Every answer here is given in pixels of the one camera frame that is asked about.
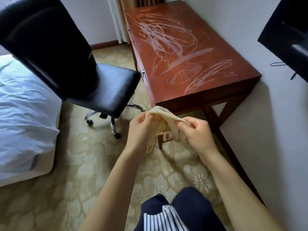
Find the tv screen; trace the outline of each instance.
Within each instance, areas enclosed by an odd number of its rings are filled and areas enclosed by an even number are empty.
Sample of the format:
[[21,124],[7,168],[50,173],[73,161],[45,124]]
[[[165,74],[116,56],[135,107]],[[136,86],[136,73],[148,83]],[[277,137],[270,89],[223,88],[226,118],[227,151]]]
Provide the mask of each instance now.
[[258,41],[308,82],[307,0],[281,0]]

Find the carpet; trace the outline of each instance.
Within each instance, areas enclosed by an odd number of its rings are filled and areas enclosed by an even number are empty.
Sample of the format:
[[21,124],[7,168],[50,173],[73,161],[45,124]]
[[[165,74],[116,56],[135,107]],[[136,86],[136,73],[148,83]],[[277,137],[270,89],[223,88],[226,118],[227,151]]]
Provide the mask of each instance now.
[[[93,55],[98,63],[134,69],[128,45],[96,50]],[[150,110],[142,80],[130,103]],[[85,123],[84,116],[89,111],[63,103],[55,168],[47,175],[0,188],[0,230],[77,230],[81,225],[125,147],[129,121],[139,113],[126,108],[116,120],[122,136],[117,140],[111,133],[109,119],[100,119],[96,114],[91,117],[93,126]],[[186,115],[205,118],[201,111]],[[195,186],[208,198],[226,229],[232,230],[210,172],[192,149],[173,141],[165,143],[162,150],[156,146],[140,165],[125,230],[135,228],[145,200],[161,193],[171,202],[185,186]]]

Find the left hand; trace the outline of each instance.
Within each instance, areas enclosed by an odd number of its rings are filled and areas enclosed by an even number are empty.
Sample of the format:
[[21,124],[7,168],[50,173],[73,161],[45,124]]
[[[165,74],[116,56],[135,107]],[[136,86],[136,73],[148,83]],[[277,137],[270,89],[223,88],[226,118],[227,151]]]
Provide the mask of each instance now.
[[147,112],[137,115],[129,123],[128,138],[125,152],[137,154],[139,159],[143,159],[147,150],[147,142],[151,131],[158,128],[160,116],[149,115]]

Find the baseboard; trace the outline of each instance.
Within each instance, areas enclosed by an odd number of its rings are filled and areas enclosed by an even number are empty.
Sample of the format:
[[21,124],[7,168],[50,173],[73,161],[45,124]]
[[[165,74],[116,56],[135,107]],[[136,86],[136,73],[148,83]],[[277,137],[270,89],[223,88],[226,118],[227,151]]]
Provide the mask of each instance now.
[[124,45],[124,44],[127,44],[127,43],[123,42],[123,43],[119,44],[118,40],[114,40],[114,41],[103,42],[103,43],[91,45],[91,49],[92,50],[105,49],[105,48],[109,48],[109,47],[113,47],[113,46],[118,46],[118,45]]
[[242,178],[242,180],[246,183],[246,185],[256,195],[256,197],[264,204],[263,200],[261,199],[260,195],[258,194],[258,191],[254,187],[254,185],[250,181],[249,177],[247,176],[246,172],[244,171],[243,167],[241,166],[240,162],[236,158],[236,156],[235,156],[232,148],[230,147],[229,143],[227,142],[227,140],[225,139],[225,137],[221,133],[220,129],[215,124],[215,120],[213,120],[213,117],[216,116],[216,115],[213,115],[213,113],[212,113],[212,112],[215,112],[214,109],[212,107],[210,107],[210,108],[208,108],[206,110],[203,110],[203,112],[204,112],[204,114],[206,116],[206,119],[207,119],[207,121],[208,121],[208,123],[210,125],[210,128],[211,128],[212,132],[216,134],[218,140],[221,143],[221,146],[226,151],[226,153],[227,153],[230,161],[232,162],[235,170],[237,171],[239,176]]

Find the striped shirt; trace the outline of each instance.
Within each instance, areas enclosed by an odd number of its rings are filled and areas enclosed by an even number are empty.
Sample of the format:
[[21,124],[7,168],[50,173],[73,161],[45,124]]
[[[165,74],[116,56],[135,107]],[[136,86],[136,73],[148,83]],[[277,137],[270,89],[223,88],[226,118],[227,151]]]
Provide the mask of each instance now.
[[163,211],[156,215],[144,213],[144,231],[189,231],[175,208],[164,205]]

